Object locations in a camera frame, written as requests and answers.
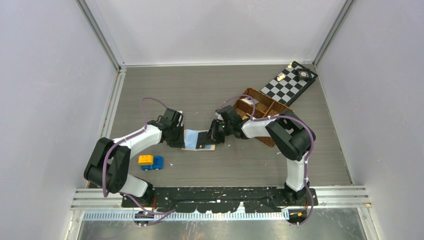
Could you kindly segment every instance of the blue cloth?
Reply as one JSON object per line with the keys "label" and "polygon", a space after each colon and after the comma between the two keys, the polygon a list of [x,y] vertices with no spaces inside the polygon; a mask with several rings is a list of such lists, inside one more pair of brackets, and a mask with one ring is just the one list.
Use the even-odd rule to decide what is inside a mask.
{"label": "blue cloth", "polygon": [[[197,149],[196,145],[198,143],[199,131],[187,129],[185,131],[184,144],[186,149]],[[206,145],[204,148],[199,149],[211,149],[212,145]]]}

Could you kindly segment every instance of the white wall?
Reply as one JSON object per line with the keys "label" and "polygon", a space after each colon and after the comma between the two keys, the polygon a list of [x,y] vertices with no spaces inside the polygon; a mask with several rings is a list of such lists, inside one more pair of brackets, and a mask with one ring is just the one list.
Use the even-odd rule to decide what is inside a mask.
{"label": "white wall", "polygon": [[0,11],[0,238],[59,240],[116,73],[74,0]]}
{"label": "white wall", "polygon": [[318,65],[383,240],[423,239],[424,2],[356,1]]}
{"label": "white wall", "polygon": [[311,62],[344,3],[95,1],[127,65]]}

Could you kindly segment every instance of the metal frame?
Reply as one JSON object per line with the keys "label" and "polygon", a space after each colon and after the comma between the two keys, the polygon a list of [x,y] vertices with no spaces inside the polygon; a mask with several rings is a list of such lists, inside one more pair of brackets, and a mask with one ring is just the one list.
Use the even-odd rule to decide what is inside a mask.
{"label": "metal frame", "polygon": [[[314,186],[319,205],[314,208],[369,208],[370,200],[364,186]],[[109,194],[103,198],[101,188],[79,188],[76,190],[71,210],[121,210],[140,208],[122,208],[122,196],[118,193]],[[287,209],[298,209],[298,206],[289,206]]]}
{"label": "metal frame", "polygon": [[[369,240],[378,240],[378,234],[374,227],[370,211],[372,206],[368,198],[367,191],[364,186],[315,186],[316,195],[319,205],[314,206],[316,209],[330,208],[356,208],[360,216],[366,237]],[[107,198],[103,198],[101,188],[79,188],[76,190],[71,211],[73,216],[69,224],[69,231],[66,240],[78,239],[78,233],[81,224],[85,220],[89,221],[133,221],[132,215],[141,210],[140,208],[122,208],[122,196],[119,194],[109,194]],[[287,209],[296,209],[298,206],[289,206]],[[240,212],[233,213],[232,216],[212,213],[172,213],[170,221],[222,221],[231,218],[231,220],[282,220],[282,213],[255,214],[242,213],[244,211],[243,204],[238,208]]]}
{"label": "metal frame", "polygon": [[341,7],[340,12],[338,13],[332,27],[330,28],[330,31],[327,34],[327,37],[324,40],[324,43],[322,43],[321,48],[318,51],[318,54],[315,57],[315,60],[313,60],[312,64],[316,67],[319,63],[321,58],[323,57],[324,53],[326,52],[327,48],[329,47],[330,43],[332,42],[334,36],[336,35],[337,31],[339,30],[340,26],[342,25],[344,19],[348,15],[349,11],[351,10],[352,5],[355,3],[356,0],[345,0],[343,6]]}
{"label": "metal frame", "polygon": [[[112,130],[112,125],[115,118],[115,113],[117,110],[122,86],[124,83],[126,68],[125,63],[120,56],[120,53],[114,45],[114,41],[108,29],[105,29],[106,25],[104,22],[100,22],[99,25],[99,16],[95,17],[93,15],[93,4],[89,6],[87,1],[90,0],[75,0],[78,6],[81,9],[81,12],[86,17],[89,25],[91,26],[95,36],[99,40],[99,43],[103,47],[107,56],[109,57],[111,63],[117,71],[119,71],[115,83],[112,87],[109,106],[107,107],[105,119],[103,122],[103,128],[101,130],[101,137],[109,137]],[[343,20],[349,13],[355,0],[345,0],[342,9],[340,10],[333,26],[331,27],[324,43],[322,44],[316,58],[312,62],[315,68],[319,64],[321,58],[323,57],[325,51],[333,40],[335,34],[340,28]],[[264,62],[246,62],[246,63],[217,63],[216,65],[264,65],[270,64]],[[273,64],[283,64],[281,62],[273,62]],[[214,65],[212,63],[197,63],[197,64],[166,64],[166,65],[149,65],[149,66],[128,66],[128,67],[164,67],[164,66],[210,66]],[[366,233],[366,237],[370,240],[378,240],[378,234],[374,227],[374,221],[370,211],[372,211],[372,206],[368,198],[368,194],[364,186],[317,186],[313,187],[316,189],[316,195],[319,200],[319,205],[315,208],[357,208],[358,214],[361,218],[362,226]],[[122,208],[121,207],[122,196],[119,194],[109,194],[109,197],[103,198],[101,189],[85,189],[79,188],[75,192],[75,196],[71,205],[70,215],[69,215],[69,226],[67,229],[66,240],[77,240],[78,235],[81,229],[82,222],[84,221],[85,213],[91,211],[112,211],[112,212],[122,212],[122,211],[138,211],[139,208]],[[296,206],[289,206],[287,209],[295,209]],[[244,206],[241,204],[239,207],[240,210],[244,210]]]}
{"label": "metal frame", "polygon": [[[246,61],[246,62],[200,62],[200,63],[169,63],[169,64],[146,64],[127,65],[127,68],[151,68],[151,67],[202,67],[202,66],[245,66],[245,65],[288,65],[291,61]],[[298,61],[300,64],[312,64],[313,61]]]}
{"label": "metal frame", "polygon": [[112,63],[112,65],[115,67],[117,71],[120,70],[122,68],[122,65],[125,65],[125,64],[122,60],[118,61],[116,54],[119,54],[119,53],[117,52],[116,54],[114,54],[114,51],[111,49],[111,46],[108,42],[113,42],[113,40],[111,38],[106,39],[96,18],[93,16],[93,12],[91,11],[91,8],[88,6],[86,0],[75,0],[75,2],[78,4],[79,8],[81,9],[81,12],[87,19],[88,24],[90,25],[95,36],[100,42],[100,45],[103,47],[104,51],[106,52],[107,57],[110,59],[110,62]]}
{"label": "metal frame", "polygon": [[374,220],[370,214],[372,210],[372,208],[358,208],[358,213],[366,238],[368,240],[378,240],[380,238],[374,225]]}

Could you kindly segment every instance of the metal floor panel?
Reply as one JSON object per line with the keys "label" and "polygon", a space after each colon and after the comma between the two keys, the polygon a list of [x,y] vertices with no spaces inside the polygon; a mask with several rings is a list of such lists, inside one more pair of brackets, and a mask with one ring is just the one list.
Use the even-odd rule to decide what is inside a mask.
{"label": "metal floor panel", "polygon": [[297,228],[285,220],[164,221],[138,228],[131,221],[83,221],[80,240],[366,240],[356,208],[314,209]]}

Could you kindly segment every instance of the yellow toy block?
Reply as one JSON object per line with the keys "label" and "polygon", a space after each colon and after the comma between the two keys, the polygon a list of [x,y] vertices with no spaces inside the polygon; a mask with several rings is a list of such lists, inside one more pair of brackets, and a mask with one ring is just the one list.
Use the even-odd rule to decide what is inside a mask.
{"label": "yellow toy block", "polygon": [[153,164],[153,155],[140,155],[138,156],[138,165],[147,166]]}

